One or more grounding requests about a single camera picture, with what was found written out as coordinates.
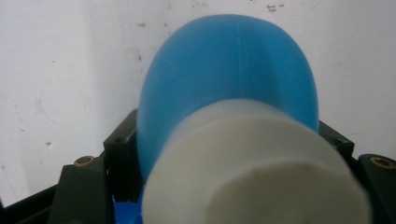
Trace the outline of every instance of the white plastic cap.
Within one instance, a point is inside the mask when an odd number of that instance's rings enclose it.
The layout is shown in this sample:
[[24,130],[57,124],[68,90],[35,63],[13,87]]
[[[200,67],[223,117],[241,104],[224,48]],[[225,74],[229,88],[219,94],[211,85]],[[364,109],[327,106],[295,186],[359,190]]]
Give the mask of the white plastic cap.
[[185,118],[154,166],[145,224],[365,224],[370,207],[343,159],[269,105],[227,100]]

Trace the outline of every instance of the screw head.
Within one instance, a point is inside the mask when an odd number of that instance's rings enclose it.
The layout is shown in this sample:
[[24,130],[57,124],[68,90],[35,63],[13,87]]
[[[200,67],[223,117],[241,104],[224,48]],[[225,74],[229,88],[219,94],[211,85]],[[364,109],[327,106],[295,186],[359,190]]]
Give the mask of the screw head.
[[92,156],[80,157],[75,160],[74,165],[75,166],[86,166],[86,165],[90,164],[91,162],[93,162],[93,160],[94,160],[94,157],[92,157]]
[[396,169],[396,163],[394,161],[385,159],[385,158],[380,158],[380,157],[372,157],[370,161],[375,164],[376,166],[385,168],[385,169],[390,169],[390,170],[395,170]]

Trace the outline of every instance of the blue rubber bulb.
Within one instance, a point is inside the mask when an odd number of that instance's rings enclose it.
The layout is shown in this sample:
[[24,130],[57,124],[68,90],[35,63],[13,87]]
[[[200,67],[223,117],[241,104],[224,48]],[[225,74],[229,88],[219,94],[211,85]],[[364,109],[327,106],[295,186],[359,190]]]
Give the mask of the blue rubber bulb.
[[144,180],[184,118],[227,99],[263,102],[318,129],[315,82],[287,33],[246,16],[203,17],[171,35],[148,70],[137,116]]

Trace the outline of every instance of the white wall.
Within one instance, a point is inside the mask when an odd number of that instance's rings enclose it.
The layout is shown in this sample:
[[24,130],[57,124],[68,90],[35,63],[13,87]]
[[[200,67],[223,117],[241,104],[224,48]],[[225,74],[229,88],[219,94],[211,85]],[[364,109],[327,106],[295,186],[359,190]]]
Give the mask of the white wall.
[[1,199],[15,203],[56,184],[64,164],[98,155],[137,107],[166,37],[219,13],[286,30],[312,67],[320,118],[357,144],[355,156],[396,159],[395,10],[392,0],[3,1]]

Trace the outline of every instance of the dark spot on wall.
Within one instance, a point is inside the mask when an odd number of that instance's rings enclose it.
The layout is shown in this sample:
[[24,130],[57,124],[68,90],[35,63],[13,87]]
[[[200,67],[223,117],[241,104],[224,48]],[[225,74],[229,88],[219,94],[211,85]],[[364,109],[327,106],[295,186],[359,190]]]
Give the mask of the dark spot on wall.
[[137,26],[139,26],[139,27],[142,27],[142,28],[143,28],[143,27],[145,27],[145,26],[146,26],[146,23],[145,23],[145,22],[141,22],[141,23],[138,23],[138,24],[137,24]]
[[192,7],[207,7],[206,3],[194,3]]

